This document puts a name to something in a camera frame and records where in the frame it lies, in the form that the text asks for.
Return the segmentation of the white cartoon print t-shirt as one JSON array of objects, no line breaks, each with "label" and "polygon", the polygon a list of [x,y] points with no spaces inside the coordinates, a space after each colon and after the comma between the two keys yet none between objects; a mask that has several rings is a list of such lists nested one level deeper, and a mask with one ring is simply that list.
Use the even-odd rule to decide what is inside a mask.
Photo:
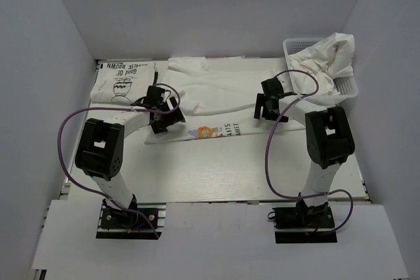
[{"label": "white cartoon print t-shirt", "polygon": [[205,57],[169,59],[162,81],[179,92],[185,122],[161,134],[150,132],[146,145],[271,131],[272,121],[254,118],[255,103],[261,83],[272,77],[279,79],[285,91],[291,91],[285,62],[233,58],[224,63],[227,68],[218,70],[215,62]]}]

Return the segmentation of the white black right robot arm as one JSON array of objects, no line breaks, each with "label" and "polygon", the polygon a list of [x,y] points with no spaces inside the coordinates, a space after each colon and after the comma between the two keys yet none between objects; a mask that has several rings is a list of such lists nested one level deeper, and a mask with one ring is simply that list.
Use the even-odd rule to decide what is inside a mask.
[{"label": "white black right robot arm", "polygon": [[[332,181],[348,157],[355,151],[355,143],[345,110],[341,106],[325,107],[309,102],[307,96],[285,92],[279,79],[273,77],[261,83],[257,95],[254,118],[274,121],[264,154],[264,171],[270,190],[278,197],[302,201],[296,210],[297,221],[306,227],[320,219],[319,208],[324,208],[331,194]],[[268,158],[277,124],[286,116],[305,127],[306,148],[311,164],[304,188],[298,196],[276,191],[269,177]]]}]

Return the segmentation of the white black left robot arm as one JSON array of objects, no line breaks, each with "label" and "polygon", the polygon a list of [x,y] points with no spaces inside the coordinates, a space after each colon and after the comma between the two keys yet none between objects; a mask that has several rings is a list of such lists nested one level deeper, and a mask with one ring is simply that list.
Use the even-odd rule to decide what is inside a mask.
[{"label": "white black left robot arm", "polygon": [[135,225],[139,213],[137,199],[121,174],[125,139],[144,127],[161,134],[177,123],[184,123],[180,101],[174,88],[158,83],[149,86],[146,95],[128,108],[109,108],[117,111],[116,115],[85,122],[75,165],[96,183],[105,205],[117,209],[115,217],[125,227]]}]

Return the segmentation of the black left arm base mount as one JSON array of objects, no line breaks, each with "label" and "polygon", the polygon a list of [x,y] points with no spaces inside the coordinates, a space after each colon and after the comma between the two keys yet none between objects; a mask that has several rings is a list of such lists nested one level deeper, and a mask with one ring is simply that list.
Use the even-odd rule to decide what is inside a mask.
[{"label": "black left arm base mount", "polygon": [[[166,204],[137,204],[137,211],[144,214],[158,236],[163,232],[166,217]],[[126,212],[107,204],[104,199],[101,204],[97,239],[126,240],[157,240],[156,234],[149,223],[139,214]]]}]

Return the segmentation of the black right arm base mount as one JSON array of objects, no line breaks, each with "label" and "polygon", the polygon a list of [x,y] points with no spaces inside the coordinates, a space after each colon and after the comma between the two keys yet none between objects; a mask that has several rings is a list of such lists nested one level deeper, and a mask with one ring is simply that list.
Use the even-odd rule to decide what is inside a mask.
[{"label": "black right arm base mount", "polygon": [[276,244],[322,244],[337,243],[335,221],[331,208],[324,214],[302,219],[295,207],[276,207],[267,215],[274,223]]}]

